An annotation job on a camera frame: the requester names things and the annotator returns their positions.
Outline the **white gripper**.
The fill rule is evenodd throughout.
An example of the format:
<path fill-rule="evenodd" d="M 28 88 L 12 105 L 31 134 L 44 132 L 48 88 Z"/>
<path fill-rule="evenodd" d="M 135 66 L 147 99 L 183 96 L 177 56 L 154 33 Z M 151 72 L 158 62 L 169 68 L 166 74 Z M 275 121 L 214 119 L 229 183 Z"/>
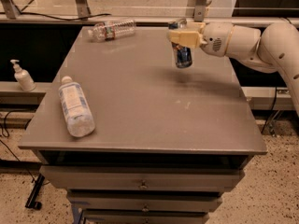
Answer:
<path fill-rule="evenodd" d="M 191 30 L 170 30 L 167 38 L 182 47 L 191 49 L 200 47 L 206 54 L 223 57 L 233 27 L 230 22 L 212 22 L 206 25 L 205 22 L 193 21 L 186 25 L 186 28 Z"/>

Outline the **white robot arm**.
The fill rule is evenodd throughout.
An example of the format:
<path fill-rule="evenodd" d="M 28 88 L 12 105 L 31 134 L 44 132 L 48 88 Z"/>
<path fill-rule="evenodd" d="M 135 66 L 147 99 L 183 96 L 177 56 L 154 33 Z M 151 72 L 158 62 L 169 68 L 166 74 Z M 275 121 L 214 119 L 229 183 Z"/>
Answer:
<path fill-rule="evenodd" d="M 208 55 L 233 58 L 259 72 L 278 72 L 299 114 L 299 31 L 294 25 L 272 23 L 260 31 L 230 22 L 192 22 L 169 31 L 167 38 Z"/>

